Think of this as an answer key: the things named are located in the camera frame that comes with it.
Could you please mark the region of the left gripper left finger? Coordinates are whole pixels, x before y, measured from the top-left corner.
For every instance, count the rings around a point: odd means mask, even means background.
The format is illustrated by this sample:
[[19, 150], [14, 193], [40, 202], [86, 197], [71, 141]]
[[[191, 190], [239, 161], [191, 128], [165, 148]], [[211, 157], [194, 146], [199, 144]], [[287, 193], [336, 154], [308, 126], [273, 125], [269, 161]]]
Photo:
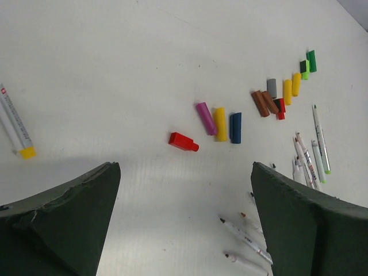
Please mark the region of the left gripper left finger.
[[96, 275], [121, 170], [106, 162], [1, 206], [1, 275]]

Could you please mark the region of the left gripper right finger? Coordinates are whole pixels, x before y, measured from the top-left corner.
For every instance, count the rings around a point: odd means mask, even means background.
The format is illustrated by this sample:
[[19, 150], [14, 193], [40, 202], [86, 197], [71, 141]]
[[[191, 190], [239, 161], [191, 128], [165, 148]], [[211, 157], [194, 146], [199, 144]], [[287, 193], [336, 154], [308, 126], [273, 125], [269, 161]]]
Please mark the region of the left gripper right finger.
[[259, 162], [251, 185], [274, 275], [367, 275], [367, 208]]

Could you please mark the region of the purple cap marker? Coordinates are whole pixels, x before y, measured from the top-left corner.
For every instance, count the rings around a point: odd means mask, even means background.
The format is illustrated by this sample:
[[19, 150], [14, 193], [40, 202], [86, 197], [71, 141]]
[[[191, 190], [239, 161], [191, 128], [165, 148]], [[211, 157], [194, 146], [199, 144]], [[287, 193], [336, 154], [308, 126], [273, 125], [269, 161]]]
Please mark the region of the purple cap marker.
[[250, 235], [246, 234], [243, 230], [233, 225], [230, 221], [219, 218], [222, 225], [226, 227], [227, 230], [230, 231], [235, 237], [237, 237], [241, 242], [248, 245], [253, 251], [255, 251], [259, 256], [261, 256], [264, 260], [266, 260], [270, 265], [273, 264], [273, 260], [271, 255], [262, 248]]

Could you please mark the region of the yellow pen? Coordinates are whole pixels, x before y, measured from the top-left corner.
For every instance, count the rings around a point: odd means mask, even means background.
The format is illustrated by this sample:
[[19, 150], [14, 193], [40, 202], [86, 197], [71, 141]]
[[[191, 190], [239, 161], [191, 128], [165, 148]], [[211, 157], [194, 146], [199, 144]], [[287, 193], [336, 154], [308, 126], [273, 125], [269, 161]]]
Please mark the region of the yellow pen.
[[318, 179], [317, 179], [317, 174], [315, 172], [315, 168], [313, 166], [313, 163], [312, 163], [312, 160], [311, 160], [311, 156], [309, 154], [309, 151], [307, 150], [304, 142], [303, 142], [303, 139], [301, 137], [301, 134], [300, 132], [296, 132], [296, 138], [301, 146], [301, 149], [303, 151], [303, 154], [304, 154], [304, 157], [305, 157], [305, 161], [307, 163], [307, 166], [309, 168], [309, 171], [310, 171], [310, 175], [312, 177], [312, 181], [313, 181], [313, 186], [315, 189], [317, 190], [320, 190], [320, 187], [319, 187], [319, 184], [318, 184]]

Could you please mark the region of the light green pen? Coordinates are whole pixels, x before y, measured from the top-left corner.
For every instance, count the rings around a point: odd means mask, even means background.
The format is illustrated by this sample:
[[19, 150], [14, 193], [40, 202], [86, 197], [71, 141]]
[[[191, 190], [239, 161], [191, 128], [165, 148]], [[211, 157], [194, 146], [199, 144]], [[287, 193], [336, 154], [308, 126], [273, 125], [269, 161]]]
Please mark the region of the light green pen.
[[316, 140], [312, 140], [311, 145], [312, 145], [313, 154], [314, 154], [315, 161], [316, 161], [316, 167], [317, 167], [319, 180], [321, 183], [326, 183], [327, 180], [325, 178], [325, 171], [324, 171], [323, 161], [322, 161], [320, 150], [319, 150], [319, 145]]

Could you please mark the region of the dark green pen body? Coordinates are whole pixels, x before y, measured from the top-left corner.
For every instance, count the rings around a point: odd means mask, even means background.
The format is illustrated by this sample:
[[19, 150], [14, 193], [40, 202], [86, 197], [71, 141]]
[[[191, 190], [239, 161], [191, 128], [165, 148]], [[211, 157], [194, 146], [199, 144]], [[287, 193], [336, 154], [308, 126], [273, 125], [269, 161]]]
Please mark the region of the dark green pen body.
[[319, 150], [320, 150], [324, 172], [326, 174], [331, 174], [331, 166], [330, 166], [329, 158], [328, 158], [327, 145], [325, 142], [323, 129], [322, 129], [319, 114], [317, 111], [317, 105], [313, 105], [313, 118], [315, 122], [317, 142], [319, 144]]

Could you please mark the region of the orange cap marker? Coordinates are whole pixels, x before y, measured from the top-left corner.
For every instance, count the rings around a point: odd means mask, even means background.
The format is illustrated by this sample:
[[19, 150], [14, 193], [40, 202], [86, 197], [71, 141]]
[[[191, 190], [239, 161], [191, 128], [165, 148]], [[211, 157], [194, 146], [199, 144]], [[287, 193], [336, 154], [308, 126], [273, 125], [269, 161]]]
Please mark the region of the orange cap marker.
[[13, 144], [13, 151], [16, 155], [23, 159], [30, 159], [37, 155], [29, 133], [2, 83], [1, 122]]

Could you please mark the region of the brown pen cap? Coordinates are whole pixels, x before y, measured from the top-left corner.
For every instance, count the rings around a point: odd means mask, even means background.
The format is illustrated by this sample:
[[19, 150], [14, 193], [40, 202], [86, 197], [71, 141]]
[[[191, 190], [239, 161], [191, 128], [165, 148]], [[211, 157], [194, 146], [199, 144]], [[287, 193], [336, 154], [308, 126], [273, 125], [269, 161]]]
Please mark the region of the brown pen cap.
[[271, 112], [272, 114], [278, 114], [279, 113], [279, 109], [278, 106], [275, 104], [273, 98], [271, 97], [270, 93], [268, 91], [263, 91], [262, 92], [262, 97], [263, 100], [269, 110], [269, 112]]

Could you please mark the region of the red square pen cap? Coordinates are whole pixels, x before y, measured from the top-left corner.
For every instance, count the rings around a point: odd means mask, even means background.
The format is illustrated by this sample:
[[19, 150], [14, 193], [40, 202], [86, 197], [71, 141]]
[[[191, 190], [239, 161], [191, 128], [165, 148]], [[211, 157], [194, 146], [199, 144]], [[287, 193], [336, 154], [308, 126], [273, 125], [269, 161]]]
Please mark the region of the red square pen cap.
[[278, 108], [278, 113], [276, 114], [278, 120], [284, 120], [285, 119], [285, 102], [283, 98], [277, 98], [274, 99], [274, 103], [276, 107]]

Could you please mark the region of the blue pen cap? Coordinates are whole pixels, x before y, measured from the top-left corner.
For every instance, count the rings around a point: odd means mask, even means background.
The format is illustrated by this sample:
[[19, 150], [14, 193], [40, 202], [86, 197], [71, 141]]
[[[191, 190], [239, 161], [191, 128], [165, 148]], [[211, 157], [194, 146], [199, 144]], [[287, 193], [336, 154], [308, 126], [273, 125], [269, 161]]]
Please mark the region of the blue pen cap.
[[232, 144], [242, 142], [242, 113], [232, 113], [229, 116], [229, 137]]

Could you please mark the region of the dark red pen cap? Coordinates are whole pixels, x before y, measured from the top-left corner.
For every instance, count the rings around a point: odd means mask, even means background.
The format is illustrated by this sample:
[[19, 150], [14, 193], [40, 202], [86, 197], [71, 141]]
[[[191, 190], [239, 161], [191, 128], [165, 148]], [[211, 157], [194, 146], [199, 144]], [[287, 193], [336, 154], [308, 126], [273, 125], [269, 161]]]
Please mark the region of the dark red pen cap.
[[266, 103], [263, 99], [262, 93], [260, 90], [254, 91], [251, 93], [252, 99], [254, 100], [256, 107], [258, 109], [259, 114], [262, 117], [268, 117], [270, 115], [270, 112], [266, 106]]

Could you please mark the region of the purple pen cap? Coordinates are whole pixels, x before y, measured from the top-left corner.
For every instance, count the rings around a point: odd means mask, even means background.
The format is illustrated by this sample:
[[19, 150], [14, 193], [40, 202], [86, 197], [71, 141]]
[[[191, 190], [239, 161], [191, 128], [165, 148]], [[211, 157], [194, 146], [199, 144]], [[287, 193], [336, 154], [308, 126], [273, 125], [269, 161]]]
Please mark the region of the purple pen cap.
[[197, 103], [195, 106], [202, 123], [206, 129], [206, 132], [210, 136], [214, 136], [218, 134], [218, 129], [214, 122], [214, 119], [209, 111], [209, 108], [205, 102]]

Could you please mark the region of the orange pen cap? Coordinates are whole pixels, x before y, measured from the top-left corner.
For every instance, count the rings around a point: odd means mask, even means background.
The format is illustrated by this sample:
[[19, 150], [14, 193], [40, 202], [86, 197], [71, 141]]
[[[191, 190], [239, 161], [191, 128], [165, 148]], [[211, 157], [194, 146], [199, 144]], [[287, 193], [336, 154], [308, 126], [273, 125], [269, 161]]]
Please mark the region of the orange pen cap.
[[285, 105], [292, 104], [292, 80], [286, 79], [283, 82], [283, 99]]

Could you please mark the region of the yellow pen cap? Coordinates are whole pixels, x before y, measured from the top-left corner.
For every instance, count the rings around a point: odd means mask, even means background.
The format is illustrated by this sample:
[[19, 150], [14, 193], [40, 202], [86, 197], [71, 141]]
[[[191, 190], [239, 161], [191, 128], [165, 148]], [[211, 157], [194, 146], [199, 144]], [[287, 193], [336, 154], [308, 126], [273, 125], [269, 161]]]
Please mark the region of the yellow pen cap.
[[300, 92], [301, 85], [301, 73], [297, 72], [293, 74], [292, 78], [292, 96], [298, 97]]

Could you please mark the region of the grey pen cap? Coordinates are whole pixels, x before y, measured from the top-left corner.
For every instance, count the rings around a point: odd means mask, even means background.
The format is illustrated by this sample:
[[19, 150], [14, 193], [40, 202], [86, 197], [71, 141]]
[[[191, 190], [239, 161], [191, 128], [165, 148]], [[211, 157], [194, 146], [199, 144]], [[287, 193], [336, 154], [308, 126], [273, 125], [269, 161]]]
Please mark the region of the grey pen cap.
[[277, 81], [275, 78], [270, 78], [267, 80], [267, 91], [272, 99], [277, 98]]

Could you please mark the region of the light green pen cap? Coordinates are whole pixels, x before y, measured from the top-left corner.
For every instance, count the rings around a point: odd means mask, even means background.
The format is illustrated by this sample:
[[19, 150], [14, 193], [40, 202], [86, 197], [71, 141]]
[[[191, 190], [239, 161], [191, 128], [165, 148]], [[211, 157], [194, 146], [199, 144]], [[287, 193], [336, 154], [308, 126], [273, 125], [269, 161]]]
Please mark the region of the light green pen cap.
[[308, 80], [309, 79], [309, 73], [310, 73], [310, 64], [309, 60], [303, 60], [300, 62], [300, 73], [301, 73], [301, 79], [302, 80]]

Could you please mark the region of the dark green pen cap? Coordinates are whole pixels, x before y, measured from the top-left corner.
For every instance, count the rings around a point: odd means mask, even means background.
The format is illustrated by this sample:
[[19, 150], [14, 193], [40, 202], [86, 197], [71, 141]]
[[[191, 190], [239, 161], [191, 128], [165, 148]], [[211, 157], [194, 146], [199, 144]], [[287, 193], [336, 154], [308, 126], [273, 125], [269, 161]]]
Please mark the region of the dark green pen cap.
[[310, 72], [316, 72], [317, 71], [317, 64], [316, 64], [315, 51], [314, 50], [308, 51], [306, 53], [306, 58], [309, 61]]

